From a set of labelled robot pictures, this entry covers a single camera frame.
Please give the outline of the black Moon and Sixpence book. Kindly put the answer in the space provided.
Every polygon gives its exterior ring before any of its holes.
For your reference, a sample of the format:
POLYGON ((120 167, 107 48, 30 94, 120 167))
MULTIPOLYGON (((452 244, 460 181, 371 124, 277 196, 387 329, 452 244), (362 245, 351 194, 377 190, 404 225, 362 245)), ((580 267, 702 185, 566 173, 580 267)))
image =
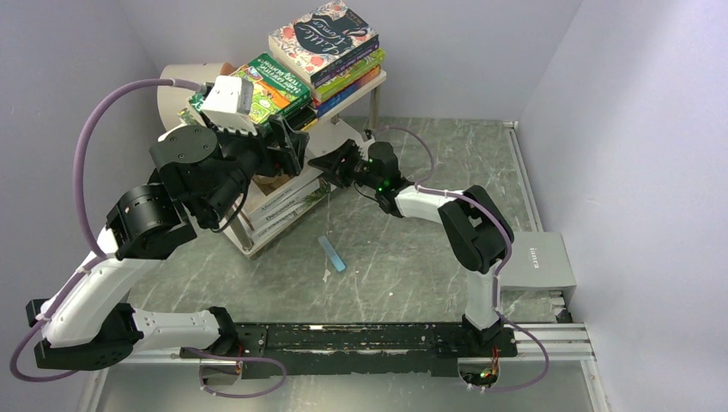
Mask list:
POLYGON ((308 124, 317 120, 317 113, 309 106, 302 107, 296 112, 285 116, 288 125, 293 130, 303 130, 308 124))

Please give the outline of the white magazine with photo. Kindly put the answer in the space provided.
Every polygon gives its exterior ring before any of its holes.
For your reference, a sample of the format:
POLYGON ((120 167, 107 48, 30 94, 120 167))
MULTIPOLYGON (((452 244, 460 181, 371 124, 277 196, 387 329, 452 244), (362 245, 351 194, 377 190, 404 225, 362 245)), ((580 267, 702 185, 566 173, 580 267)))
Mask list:
POLYGON ((253 220, 263 215, 270 207, 291 196, 305 185, 316 180, 321 172, 305 167, 298 176, 281 175, 275 178, 255 176, 245 201, 245 215, 253 220))

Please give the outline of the brown cover book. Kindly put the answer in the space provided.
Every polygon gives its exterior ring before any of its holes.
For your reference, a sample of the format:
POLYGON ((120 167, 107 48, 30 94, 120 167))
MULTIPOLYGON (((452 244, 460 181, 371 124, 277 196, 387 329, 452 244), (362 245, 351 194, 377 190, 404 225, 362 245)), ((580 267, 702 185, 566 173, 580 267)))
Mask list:
POLYGON ((318 190, 312 191, 311 193, 307 193, 305 195, 303 195, 302 193, 295 194, 294 196, 291 196, 288 199, 285 199, 280 203, 271 206, 261 217, 255 220, 253 220, 252 218, 248 218, 247 226, 252 231, 258 230, 264 227, 266 224, 272 223, 273 221, 284 217, 286 214, 290 213, 300 206, 310 207, 311 205, 318 202, 322 197, 325 197, 328 192, 328 189, 321 187, 318 190))

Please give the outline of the green 104-storey treehouse book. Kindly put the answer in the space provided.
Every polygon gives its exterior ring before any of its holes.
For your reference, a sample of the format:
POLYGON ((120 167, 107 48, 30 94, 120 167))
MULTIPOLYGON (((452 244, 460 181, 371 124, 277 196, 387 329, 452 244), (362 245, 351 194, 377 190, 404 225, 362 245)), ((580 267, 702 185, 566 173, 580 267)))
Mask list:
POLYGON ((312 96, 309 87, 294 73, 264 52, 237 69, 217 75, 213 80, 207 82, 207 88, 204 92, 194 94, 188 98, 183 109, 178 112, 181 123, 205 124, 210 128, 216 127, 219 129, 201 112, 203 101, 218 76, 237 76, 253 83, 254 97, 252 98, 250 118, 256 124, 256 129, 259 126, 267 128, 267 119, 270 115, 285 117, 302 107, 309 106, 312 108, 312 96))

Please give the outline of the white palm leaf book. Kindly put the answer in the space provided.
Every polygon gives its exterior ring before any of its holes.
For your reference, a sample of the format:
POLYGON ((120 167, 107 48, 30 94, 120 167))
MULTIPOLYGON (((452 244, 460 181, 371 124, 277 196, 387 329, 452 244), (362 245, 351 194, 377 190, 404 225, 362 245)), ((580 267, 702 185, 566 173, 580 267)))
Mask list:
MULTIPOLYGON (((316 179, 312 181, 311 183, 305 185, 303 188, 299 189, 297 192, 292 194, 291 196, 294 196, 295 194, 307 194, 311 193, 312 191, 316 191, 319 188, 324 187, 329 190, 328 194, 325 197, 322 197, 318 202, 321 200, 326 199, 335 189, 336 187, 334 185, 329 184, 328 182, 324 181, 323 179, 316 179)), ((292 222, 299 219, 302 215, 304 215, 306 212, 308 212, 313 206, 315 206, 318 202, 311 205, 310 207, 304 207, 300 206, 290 213, 286 214, 284 217, 277 219, 276 221, 273 221, 272 223, 266 224, 264 227, 252 231, 247 226, 247 220, 249 217, 246 216, 246 234, 249 237, 249 239, 252 241, 253 244, 257 244, 259 242, 263 242, 264 240, 268 240, 274 236, 276 236, 280 231, 282 231, 285 227, 289 226, 292 222)))

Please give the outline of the floral Little Women book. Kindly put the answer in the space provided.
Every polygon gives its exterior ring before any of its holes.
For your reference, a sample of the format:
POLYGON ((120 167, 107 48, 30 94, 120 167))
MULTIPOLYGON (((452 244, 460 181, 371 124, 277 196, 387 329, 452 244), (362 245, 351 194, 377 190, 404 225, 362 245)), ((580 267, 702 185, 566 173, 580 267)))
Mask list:
POLYGON ((331 1, 268 36, 270 53, 313 88, 324 74, 350 60, 379 34, 343 1, 331 1))

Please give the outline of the grey laptop box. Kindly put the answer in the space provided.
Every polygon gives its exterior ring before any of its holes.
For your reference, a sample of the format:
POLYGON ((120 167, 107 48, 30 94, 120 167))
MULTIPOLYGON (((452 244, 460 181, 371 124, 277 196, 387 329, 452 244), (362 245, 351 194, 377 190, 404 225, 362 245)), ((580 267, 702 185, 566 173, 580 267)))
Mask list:
POLYGON ((500 272, 500 286, 512 290, 573 290, 577 286, 560 233, 515 232, 513 253, 500 272))

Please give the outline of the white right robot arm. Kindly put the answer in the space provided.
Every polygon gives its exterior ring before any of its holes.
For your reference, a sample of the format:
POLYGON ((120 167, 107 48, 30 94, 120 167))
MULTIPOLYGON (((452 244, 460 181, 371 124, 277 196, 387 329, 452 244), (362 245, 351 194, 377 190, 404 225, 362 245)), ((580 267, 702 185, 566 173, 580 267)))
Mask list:
POLYGON ((444 228, 452 253, 467 272, 464 346, 471 354, 486 354, 504 324, 500 274, 513 253, 514 233, 485 189, 473 185, 446 191, 413 183, 402 175, 388 142, 374 142, 363 150, 349 139, 308 164, 338 188, 373 189, 374 200, 388 215, 444 228))

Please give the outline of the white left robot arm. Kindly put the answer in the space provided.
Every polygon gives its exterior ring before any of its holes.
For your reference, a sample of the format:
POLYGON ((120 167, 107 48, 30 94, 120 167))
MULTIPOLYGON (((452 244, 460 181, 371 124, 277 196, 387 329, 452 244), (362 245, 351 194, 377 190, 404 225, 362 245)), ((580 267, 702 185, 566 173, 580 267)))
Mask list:
POLYGON ((100 251, 55 296, 27 304, 28 322, 42 335, 33 349, 36 365, 95 371, 147 350, 235 352, 240 339, 224 308, 153 313, 124 296, 198 229, 218 229, 234 203, 246 199, 253 177, 298 174, 308 141, 277 116, 256 134, 181 125, 154 143, 155 170, 112 207, 95 238, 100 251))

